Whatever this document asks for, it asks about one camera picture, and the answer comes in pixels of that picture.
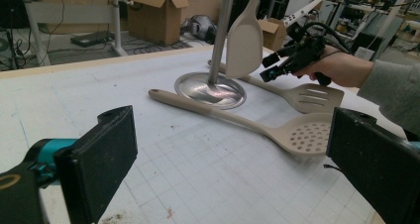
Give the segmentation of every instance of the cutting mat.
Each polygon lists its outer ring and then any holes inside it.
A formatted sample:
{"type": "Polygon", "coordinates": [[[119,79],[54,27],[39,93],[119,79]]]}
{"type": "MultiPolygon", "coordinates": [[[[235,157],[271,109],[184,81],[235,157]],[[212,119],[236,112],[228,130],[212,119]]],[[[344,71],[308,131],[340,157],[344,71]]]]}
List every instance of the cutting mat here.
{"type": "MultiPolygon", "coordinates": [[[[177,78],[208,71],[212,48],[0,73],[0,170],[43,138],[79,138],[106,110],[133,105],[139,155],[101,223],[365,224],[373,210],[327,158],[302,159],[247,129],[151,100],[177,78]]],[[[299,114],[272,93],[229,110],[269,126],[299,114]]],[[[286,76],[275,84],[296,86],[286,76]]],[[[374,106],[346,91],[344,106],[374,106]]],[[[59,186],[42,191],[52,223],[68,223],[59,186]]]]}

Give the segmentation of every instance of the gray sleeve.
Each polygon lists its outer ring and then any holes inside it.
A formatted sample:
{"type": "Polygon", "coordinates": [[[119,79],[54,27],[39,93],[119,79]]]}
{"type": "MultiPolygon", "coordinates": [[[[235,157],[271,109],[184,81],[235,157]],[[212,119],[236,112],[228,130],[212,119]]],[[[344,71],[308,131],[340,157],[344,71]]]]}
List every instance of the gray sleeve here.
{"type": "Polygon", "coordinates": [[[377,60],[358,96],[393,123],[420,136],[420,65],[377,60]]]}

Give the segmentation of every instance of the human hand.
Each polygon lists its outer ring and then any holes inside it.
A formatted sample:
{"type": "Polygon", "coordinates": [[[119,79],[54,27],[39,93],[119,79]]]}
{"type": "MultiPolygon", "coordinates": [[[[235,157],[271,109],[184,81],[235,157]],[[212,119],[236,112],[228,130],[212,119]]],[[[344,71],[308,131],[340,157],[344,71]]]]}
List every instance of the human hand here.
{"type": "Polygon", "coordinates": [[[373,68],[373,62],[342,53],[326,46],[321,59],[293,73],[296,76],[309,75],[316,79],[315,72],[321,72],[344,87],[361,87],[373,68]]]}

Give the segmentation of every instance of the cardboard box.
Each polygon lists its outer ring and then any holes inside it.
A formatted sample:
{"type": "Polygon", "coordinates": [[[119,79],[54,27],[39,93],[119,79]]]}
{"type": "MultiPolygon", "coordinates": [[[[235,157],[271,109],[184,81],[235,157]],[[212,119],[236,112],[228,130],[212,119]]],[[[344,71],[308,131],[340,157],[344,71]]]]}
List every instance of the cardboard box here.
{"type": "MultiPolygon", "coordinates": [[[[36,0],[57,4],[107,5],[109,0],[36,0]]],[[[108,24],[41,24],[40,30],[50,34],[94,33],[108,30],[108,24]]]]}
{"type": "Polygon", "coordinates": [[[219,20],[223,0],[188,0],[189,7],[183,8],[181,13],[181,23],[194,15],[206,15],[213,22],[219,20]]]}
{"type": "Polygon", "coordinates": [[[188,0],[130,0],[128,28],[132,36],[159,45],[179,41],[181,9],[188,0]]]}
{"type": "Polygon", "coordinates": [[[259,23],[262,27],[263,46],[273,51],[282,49],[284,38],[287,36],[283,21],[269,18],[259,20],[259,23]]]}

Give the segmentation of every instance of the beige spatula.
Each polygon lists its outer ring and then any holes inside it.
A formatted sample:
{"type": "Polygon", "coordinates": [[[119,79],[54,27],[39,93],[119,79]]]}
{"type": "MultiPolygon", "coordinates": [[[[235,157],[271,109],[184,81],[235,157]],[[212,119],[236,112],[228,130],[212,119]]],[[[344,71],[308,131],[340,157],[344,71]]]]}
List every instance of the beige spatula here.
{"type": "Polygon", "coordinates": [[[256,17],[260,0],[250,0],[232,24],[226,47],[226,77],[250,74],[263,61],[263,31],[256,17]]]}
{"type": "Polygon", "coordinates": [[[333,118],[333,115],[330,113],[305,114],[286,122],[280,127],[271,128],[164,90],[151,89],[149,90],[149,96],[156,101],[171,106],[247,127],[266,135],[283,149],[297,156],[324,156],[327,150],[330,126],[333,118]]]}
{"type": "MultiPolygon", "coordinates": [[[[219,71],[223,73],[225,68],[226,65],[220,63],[219,71]]],[[[333,113],[335,107],[340,107],[344,97],[342,90],[318,84],[307,83],[291,89],[280,89],[250,75],[239,79],[283,97],[301,113],[333,113]]]]}

